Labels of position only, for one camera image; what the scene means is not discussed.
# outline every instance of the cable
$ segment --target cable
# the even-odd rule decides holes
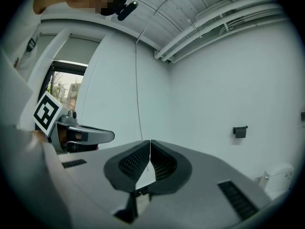
[[[141,139],[143,141],[142,127],[141,127],[141,120],[140,120],[140,109],[139,109],[139,93],[138,93],[137,43],[135,44],[135,83],[136,83],[136,88],[137,88],[137,105],[138,105],[140,132],[141,132]]]

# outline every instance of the tree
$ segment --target tree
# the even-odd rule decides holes
[[[47,87],[48,93],[52,94],[53,97],[55,97],[58,101],[61,100],[61,77],[62,77],[62,72],[54,72],[53,76],[50,79],[49,85]]]
[[[73,99],[75,100],[75,102],[77,101],[77,97],[78,97],[78,93],[80,91],[81,88],[81,83],[79,83],[79,80],[77,79],[77,77],[75,77],[75,94],[73,96]]]

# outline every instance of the black slot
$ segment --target black slot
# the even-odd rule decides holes
[[[66,168],[71,168],[71,167],[75,167],[75,166],[80,166],[83,164],[86,164],[87,162],[83,159],[78,159],[78,160],[74,160],[74,161],[70,161],[70,162],[64,162],[62,165],[63,167]]]
[[[258,209],[246,198],[233,182],[227,181],[219,183],[218,187],[224,193],[242,220],[246,220],[258,212]]]

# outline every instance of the wall-mounted device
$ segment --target wall-mounted device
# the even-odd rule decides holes
[[[247,133],[248,126],[244,127],[233,127],[233,134],[235,135],[235,138],[245,138]]]
[[[108,4],[108,8],[101,9],[101,15],[110,16],[113,14],[118,15],[118,20],[123,21],[130,15],[139,5],[138,2],[133,1],[129,5],[126,4],[127,0],[113,0],[113,3]]]

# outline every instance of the headset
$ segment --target headset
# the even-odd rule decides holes
[[[129,5],[126,4],[127,0],[113,0],[112,3],[108,3],[108,8],[101,9],[100,14],[104,16],[110,16],[113,14],[118,15],[118,20],[123,21],[127,18],[139,5],[138,2],[133,1]]]

